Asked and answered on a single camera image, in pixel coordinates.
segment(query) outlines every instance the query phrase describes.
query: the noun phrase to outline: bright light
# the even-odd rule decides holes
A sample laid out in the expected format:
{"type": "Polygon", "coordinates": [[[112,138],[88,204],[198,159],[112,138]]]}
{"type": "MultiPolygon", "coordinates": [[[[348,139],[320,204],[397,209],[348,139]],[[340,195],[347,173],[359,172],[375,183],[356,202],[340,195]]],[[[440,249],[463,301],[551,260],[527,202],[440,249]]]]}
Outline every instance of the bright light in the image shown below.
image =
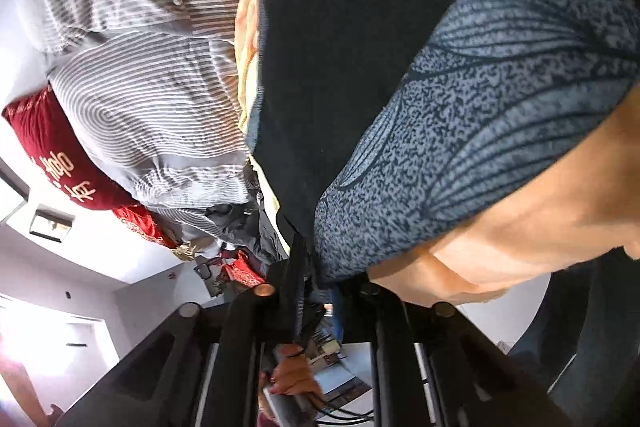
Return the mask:
{"type": "Polygon", "coordinates": [[[46,314],[2,314],[6,353],[22,362],[28,373],[62,375],[73,360],[75,331],[46,314]]]}

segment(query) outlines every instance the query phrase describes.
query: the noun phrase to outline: hand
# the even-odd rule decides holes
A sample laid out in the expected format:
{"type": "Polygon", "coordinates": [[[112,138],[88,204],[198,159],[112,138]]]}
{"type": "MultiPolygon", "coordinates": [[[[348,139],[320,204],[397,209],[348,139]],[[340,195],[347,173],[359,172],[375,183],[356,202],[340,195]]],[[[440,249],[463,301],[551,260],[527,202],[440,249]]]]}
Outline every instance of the hand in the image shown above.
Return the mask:
{"type": "Polygon", "coordinates": [[[60,407],[58,407],[55,404],[51,404],[51,412],[47,414],[47,420],[49,421],[49,426],[54,427],[54,425],[58,422],[58,420],[60,420],[60,418],[64,413],[65,412],[62,409],[60,409],[60,407]]]}
{"type": "Polygon", "coordinates": [[[285,344],[280,346],[279,351],[286,358],[273,370],[269,389],[271,394],[296,395],[302,393],[313,393],[321,397],[322,391],[318,382],[314,380],[311,367],[306,361],[302,348],[296,344],[285,344]]]}

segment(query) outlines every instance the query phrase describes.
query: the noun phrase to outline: striped fabric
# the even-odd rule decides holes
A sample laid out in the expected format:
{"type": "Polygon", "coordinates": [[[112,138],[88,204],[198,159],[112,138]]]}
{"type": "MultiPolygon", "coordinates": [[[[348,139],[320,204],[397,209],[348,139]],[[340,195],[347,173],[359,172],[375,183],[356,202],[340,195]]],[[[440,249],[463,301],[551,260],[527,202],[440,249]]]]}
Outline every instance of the striped fabric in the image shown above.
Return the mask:
{"type": "MultiPolygon", "coordinates": [[[[70,57],[49,81],[102,171],[141,203],[178,213],[248,201],[233,48],[238,0],[30,2],[43,51],[70,57]],[[88,46],[95,34],[105,38],[88,46]]],[[[186,215],[174,219],[198,227],[186,215]]]]}

